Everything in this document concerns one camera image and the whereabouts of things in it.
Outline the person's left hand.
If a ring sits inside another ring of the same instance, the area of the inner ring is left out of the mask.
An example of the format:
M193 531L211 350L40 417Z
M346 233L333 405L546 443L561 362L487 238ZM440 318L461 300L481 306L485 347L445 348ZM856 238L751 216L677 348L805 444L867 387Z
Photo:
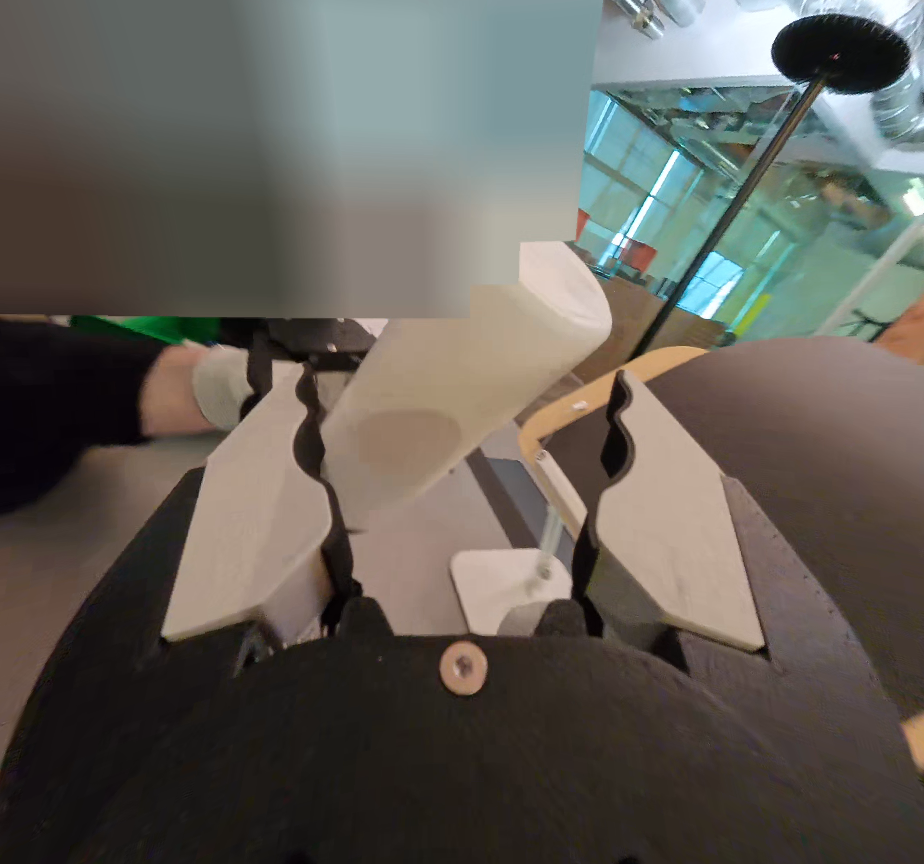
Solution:
M256 395L249 379L249 352L243 348L197 348L191 383L202 417L219 432L233 431Z

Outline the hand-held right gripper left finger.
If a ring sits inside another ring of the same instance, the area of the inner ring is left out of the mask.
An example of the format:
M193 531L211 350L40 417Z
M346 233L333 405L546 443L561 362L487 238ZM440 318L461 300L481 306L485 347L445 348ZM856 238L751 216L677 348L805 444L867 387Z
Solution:
M295 462L306 408L298 364L272 363L272 387L209 455L161 628L179 642L256 622L284 647L318 639L333 597L321 544L327 493Z

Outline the green plastic bin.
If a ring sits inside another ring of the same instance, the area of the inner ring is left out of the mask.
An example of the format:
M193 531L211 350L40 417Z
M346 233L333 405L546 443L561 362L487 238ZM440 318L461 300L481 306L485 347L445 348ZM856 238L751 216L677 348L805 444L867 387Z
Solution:
M221 334L221 319L217 317L74 315L67 326L88 334L131 335L170 346L208 347L217 344Z

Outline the black floor lamp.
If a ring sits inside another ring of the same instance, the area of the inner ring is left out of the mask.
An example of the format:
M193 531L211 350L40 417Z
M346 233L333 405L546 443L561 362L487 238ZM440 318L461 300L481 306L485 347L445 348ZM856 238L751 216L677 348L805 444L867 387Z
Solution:
M694 276L745 208L821 93L831 90L840 95L864 95L889 87L907 71L911 50L899 33L879 22L858 15L827 13L804 16L781 29L770 56L777 70L793 84L802 85L802 90L629 353L629 362L649 351Z

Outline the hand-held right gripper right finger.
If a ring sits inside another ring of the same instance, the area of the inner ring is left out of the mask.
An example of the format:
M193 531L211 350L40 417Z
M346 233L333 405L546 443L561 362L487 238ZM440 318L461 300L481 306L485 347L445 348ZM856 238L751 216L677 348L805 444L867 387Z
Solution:
M619 371L614 390L608 482L588 512L586 597L604 635L650 650L673 628L761 650L722 469L635 374Z

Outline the person's left forearm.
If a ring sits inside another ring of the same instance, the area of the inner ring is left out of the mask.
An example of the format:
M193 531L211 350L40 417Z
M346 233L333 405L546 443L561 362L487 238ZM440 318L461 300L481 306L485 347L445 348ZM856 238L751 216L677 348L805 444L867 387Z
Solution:
M206 348L1 323L1 513L35 503L97 446L212 430L193 391Z

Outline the orange 3D printer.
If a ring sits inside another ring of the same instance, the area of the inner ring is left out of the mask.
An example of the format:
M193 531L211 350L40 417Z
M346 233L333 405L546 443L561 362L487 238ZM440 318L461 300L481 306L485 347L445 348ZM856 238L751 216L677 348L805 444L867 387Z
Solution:
M584 263L601 271L628 268L644 272L652 263L656 249L638 239L645 213L641 207L616 231L593 221L590 214L578 210L575 251Z

